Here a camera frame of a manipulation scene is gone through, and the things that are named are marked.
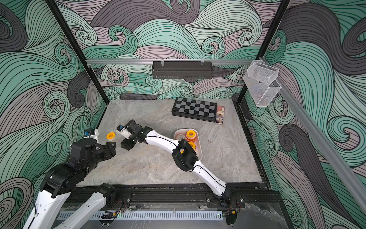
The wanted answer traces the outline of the orange tape roll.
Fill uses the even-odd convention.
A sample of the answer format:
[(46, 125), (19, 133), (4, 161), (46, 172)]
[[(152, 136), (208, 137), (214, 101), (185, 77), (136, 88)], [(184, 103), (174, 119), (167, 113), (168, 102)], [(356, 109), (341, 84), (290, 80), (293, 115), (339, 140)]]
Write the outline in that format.
[(175, 139), (178, 141), (181, 141), (182, 139), (186, 139), (186, 133), (180, 132), (180, 133), (176, 134)]
[(114, 133), (114, 132), (109, 132), (109, 133), (106, 135), (106, 138), (107, 138), (107, 140), (108, 140), (108, 141), (113, 141), (113, 140), (115, 140), (115, 138), (116, 138), (116, 133)]

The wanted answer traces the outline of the yellow tape roll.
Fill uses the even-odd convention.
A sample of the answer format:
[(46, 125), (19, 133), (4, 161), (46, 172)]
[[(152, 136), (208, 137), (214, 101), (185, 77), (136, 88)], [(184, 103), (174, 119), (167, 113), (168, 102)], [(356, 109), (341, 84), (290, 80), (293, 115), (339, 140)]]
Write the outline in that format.
[(194, 142), (188, 142), (188, 143), (192, 147), (193, 150), (196, 150), (196, 145)]
[(188, 142), (195, 142), (197, 138), (196, 131), (190, 129), (186, 132), (185, 138)]

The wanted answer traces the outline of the yellow tape roll front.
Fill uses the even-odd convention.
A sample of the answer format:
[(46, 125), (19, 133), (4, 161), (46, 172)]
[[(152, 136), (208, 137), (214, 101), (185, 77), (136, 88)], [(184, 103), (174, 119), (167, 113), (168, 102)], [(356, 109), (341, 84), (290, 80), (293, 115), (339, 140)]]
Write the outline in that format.
[(188, 142), (188, 143), (192, 147), (193, 150), (196, 150), (196, 145), (194, 142)]

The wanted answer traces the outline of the orange tape roll front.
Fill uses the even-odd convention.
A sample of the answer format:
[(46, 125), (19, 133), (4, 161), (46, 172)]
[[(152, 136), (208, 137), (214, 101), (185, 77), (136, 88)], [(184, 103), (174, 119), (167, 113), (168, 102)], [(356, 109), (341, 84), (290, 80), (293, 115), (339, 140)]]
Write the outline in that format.
[(180, 132), (180, 133), (176, 134), (175, 139), (178, 141), (181, 141), (182, 139), (186, 139), (186, 133)]

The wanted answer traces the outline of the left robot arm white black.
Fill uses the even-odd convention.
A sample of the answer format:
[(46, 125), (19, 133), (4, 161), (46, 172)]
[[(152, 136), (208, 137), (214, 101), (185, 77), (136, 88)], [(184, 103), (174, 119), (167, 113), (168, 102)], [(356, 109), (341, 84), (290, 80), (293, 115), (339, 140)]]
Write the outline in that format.
[[(50, 229), (63, 204), (76, 185), (102, 162), (116, 155), (116, 143), (101, 145), (94, 138), (83, 138), (72, 143), (67, 162), (51, 168), (45, 175), (41, 190), (24, 228)], [(57, 226), (58, 229), (79, 229), (95, 213), (108, 204), (117, 203), (117, 192), (113, 186), (103, 183), (91, 197), (68, 219)]]

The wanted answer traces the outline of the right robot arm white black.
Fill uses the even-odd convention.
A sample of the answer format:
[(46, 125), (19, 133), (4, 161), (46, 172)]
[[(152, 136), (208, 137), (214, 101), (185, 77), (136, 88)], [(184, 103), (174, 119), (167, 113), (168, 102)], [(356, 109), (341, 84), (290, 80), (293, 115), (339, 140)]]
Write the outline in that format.
[(220, 180), (209, 169), (207, 169), (193, 147), (187, 140), (174, 140), (159, 134), (150, 127), (142, 127), (133, 119), (126, 125), (118, 125), (117, 132), (125, 139), (121, 142), (121, 148), (130, 150), (137, 143), (156, 146), (172, 155), (172, 158), (179, 169), (197, 175), (219, 197), (223, 207), (230, 207), (236, 204), (236, 195), (226, 182)]

